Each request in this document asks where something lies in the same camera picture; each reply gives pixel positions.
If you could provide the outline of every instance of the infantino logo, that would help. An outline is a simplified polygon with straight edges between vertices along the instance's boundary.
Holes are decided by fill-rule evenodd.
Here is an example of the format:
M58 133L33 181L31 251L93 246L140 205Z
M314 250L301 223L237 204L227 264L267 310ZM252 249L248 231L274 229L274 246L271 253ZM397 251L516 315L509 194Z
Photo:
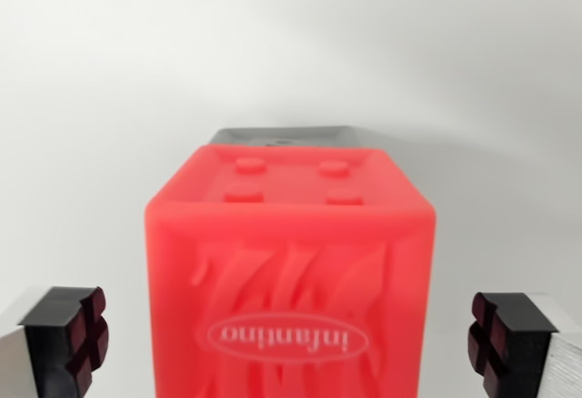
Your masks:
M321 363L356 357L368 347L364 332L341 321L301 313L255 313L208 329L219 351L275 363Z

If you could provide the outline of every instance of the red plastic block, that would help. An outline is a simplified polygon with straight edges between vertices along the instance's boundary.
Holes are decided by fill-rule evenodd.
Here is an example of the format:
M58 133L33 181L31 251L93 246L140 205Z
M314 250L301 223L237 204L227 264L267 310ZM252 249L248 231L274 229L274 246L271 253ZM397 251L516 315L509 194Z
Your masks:
M157 398L414 398L435 215L382 151L200 148L146 212Z

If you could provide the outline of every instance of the toy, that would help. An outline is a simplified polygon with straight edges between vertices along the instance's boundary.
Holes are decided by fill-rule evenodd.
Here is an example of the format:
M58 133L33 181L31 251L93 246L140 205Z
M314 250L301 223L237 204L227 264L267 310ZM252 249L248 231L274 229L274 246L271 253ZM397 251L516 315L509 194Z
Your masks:
M491 398L582 396L582 328L544 294L477 294L469 358Z
M0 396L81 398L105 359L101 288L34 288L0 316Z
M414 398L435 215L348 127L218 133L146 211L157 398Z

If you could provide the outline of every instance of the black rubber pad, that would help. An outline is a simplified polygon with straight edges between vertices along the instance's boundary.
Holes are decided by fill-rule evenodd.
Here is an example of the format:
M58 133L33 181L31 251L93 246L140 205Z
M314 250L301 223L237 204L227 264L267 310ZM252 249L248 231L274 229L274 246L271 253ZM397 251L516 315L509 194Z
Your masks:
M475 295L468 352L490 398L536 398L554 325L525 294Z
M39 398L81 398L105 359L109 333L97 288L52 288L23 325Z

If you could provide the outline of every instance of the white wall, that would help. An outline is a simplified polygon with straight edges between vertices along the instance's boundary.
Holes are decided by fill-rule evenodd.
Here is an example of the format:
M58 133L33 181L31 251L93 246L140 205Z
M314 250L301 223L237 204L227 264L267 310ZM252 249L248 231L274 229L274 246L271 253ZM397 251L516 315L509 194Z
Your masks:
M153 397L146 201L218 128L357 125L439 215L420 396L485 396L474 292L582 323L581 3L0 0L0 308L101 284L89 395Z

